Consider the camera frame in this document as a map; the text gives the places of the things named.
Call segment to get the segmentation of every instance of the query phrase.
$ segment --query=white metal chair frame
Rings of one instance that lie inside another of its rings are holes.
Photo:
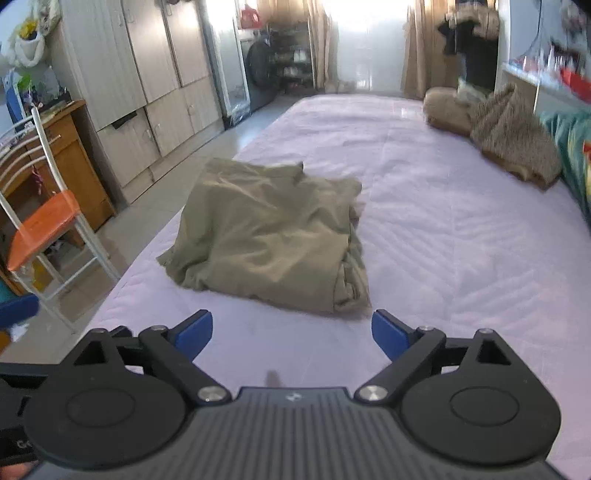
[[[11,130],[13,130],[13,128],[19,127],[21,125],[25,125],[26,123],[30,122],[31,120],[33,120],[33,124],[35,126],[35,129],[37,130],[37,134],[33,135],[32,138],[27,139],[26,141],[18,142],[12,148],[10,148],[5,154],[0,154],[0,167],[2,167],[8,161],[8,159],[13,155],[13,153],[18,151],[20,148],[22,148],[28,144],[31,144],[36,140],[39,140],[39,142],[40,142],[40,145],[38,147],[28,150],[26,153],[19,155],[16,159],[9,162],[9,166],[6,168],[6,170],[2,174],[0,174],[0,184],[2,184],[4,178],[6,178],[9,175],[11,170],[13,170],[14,167],[17,166],[23,158],[25,158],[29,155],[33,155],[38,151],[42,151],[42,154],[39,157],[37,157],[35,160],[31,160],[27,164],[20,167],[16,172],[14,172],[14,174],[8,179],[8,181],[4,184],[4,187],[0,191],[0,206],[2,206],[2,208],[4,209],[4,211],[7,214],[8,218],[10,219],[12,224],[17,229],[22,227],[22,222],[20,221],[20,219],[18,218],[17,214],[12,209],[10,204],[8,203],[4,194],[7,191],[7,189],[9,188],[10,184],[14,180],[16,180],[17,177],[22,172],[24,172],[28,168],[32,168],[34,165],[36,165],[40,162],[47,161],[47,164],[48,164],[49,169],[51,171],[51,175],[55,179],[57,187],[60,189],[61,192],[68,190],[68,187],[66,186],[66,183],[64,182],[64,179],[62,178],[62,176],[57,168],[55,158],[53,157],[53,153],[51,152],[51,148],[50,148],[50,145],[52,143],[54,143],[55,141],[57,141],[60,138],[60,136],[58,135],[57,137],[55,137],[49,141],[47,140],[47,136],[45,135],[45,130],[43,128],[43,123],[41,121],[41,118],[39,117],[39,112],[38,112],[37,108],[33,108],[31,116],[29,116],[28,118],[25,118],[24,120],[19,121],[18,123],[16,123],[12,127],[10,127],[7,131],[0,134],[0,138],[3,138]],[[29,133],[29,132],[30,131],[14,133],[7,138],[7,141],[8,142],[14,141],[14,139],[18,138],[21,135]],[[74,328],[74,325],[72,324],[72,322],[70,320],[68,320],[66,317],[63,316],[63,314],[59,311],[59,308],[57,306],[53,307],[52,300],[58,294],[60,294],[64,289],[68,288],[68,286],[71,285],[71,283],[76,279],[76,277],[78,277],[84,270],[86,270],[88,267],[90,267],[95,261],[97,261],[100,264],[100,266],[105,270],[107,275],[110,276],[110,278],[113,279],[114,281],[117,282],[121,278],[121,276],[119,275],[119,273],[117,272],[117,270],[115,269],[115,267],[113,266],[111,261],[109,260],[109,254],[106,252],[106,250],[104,249],[104,247],[100,243],[100,240],[95,235],[93,229],[90,227],[90,225],[88,224],[88,221],[86,220],[86,218],[84,217],[84,215],[82,213],[80,213],[76,216],[76,218],[74,220],[74,227],[76,228],[76,230],[78,231],[78,233],[82,237],[82,240],[84,240],[84,243],[86,244],[86,246],[89,248],[90,252],[93,255],[93,258],[90,261],[88,261],[82,268],[80,268],[76,273],[74,273],[70,278],[65,280],[61,276],[61,274],[56,270],[56,268],[51,264],[49,259],[43,254],[43,250],[42,250],[37,255],[37,259],[39,260],[39,262],[41,262],[43,267],[45,267],[47,269],[47,271],[50,273],[50,275],[59,284],[58,288],[53,293],[51,293],[49,296],[45,296],[41,292],[39,292],[33,286],[33,282],[31,281],[31,279],[28,278],[28,276],[24,272],[21,271],[19,273],[16,273],[16,272],[12,273],[13,276],[17,279],[17,281],[19,283],[21,283],[27,291],[35,294],[39,298],[39,302],[41,303],[41,305],[53,317],[55,317],[58,320],[61,320],[70,329],[70,331],[72,333],[74,333],[76,331],[76,329]],[[46,245],[45,248],[47,248],[55,240],[56,240],[55,238],[51,239],[49,244]]]

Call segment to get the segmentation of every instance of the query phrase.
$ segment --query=wardrobe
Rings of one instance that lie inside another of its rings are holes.
[[[196,0],[61,0],[51,64],[85,99],[87,143],[103,181],[133,202],[223,131]]]

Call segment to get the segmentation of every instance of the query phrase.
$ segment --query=blue gripper pad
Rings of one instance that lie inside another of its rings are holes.
[[[169,331],[168,340],[177,350],[194,360],[212,339],[213,316],[199,310],[183,323]]]
[[[371,332],[375,343],[393,362],[410,348],[410,329],[396,325],[395,319],[392,317],[391,320],[388,316],[388,312],[383,310],[375,312],[371,319]]]

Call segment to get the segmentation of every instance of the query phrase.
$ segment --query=orange chair seat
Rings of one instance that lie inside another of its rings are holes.
[[[80,205],[70,190],[51,197],[22,223],[10,246],[7,268],[17,271],[66,233],[80,215]]]

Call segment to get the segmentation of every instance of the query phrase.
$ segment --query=curtain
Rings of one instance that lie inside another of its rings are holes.
[[[316,67],[316,83],[324,88],[329,79],[330,18],[324,11],[322,0],[258,0],[258,12],[265,21],[279,24],[293,24],[310,19]]]
[[[422,99],[431,87],[457,87],[458,59],[443,54],[446,39],[437,31],[455,5],[455,0],[411,0],[402,74],[407,96]]]

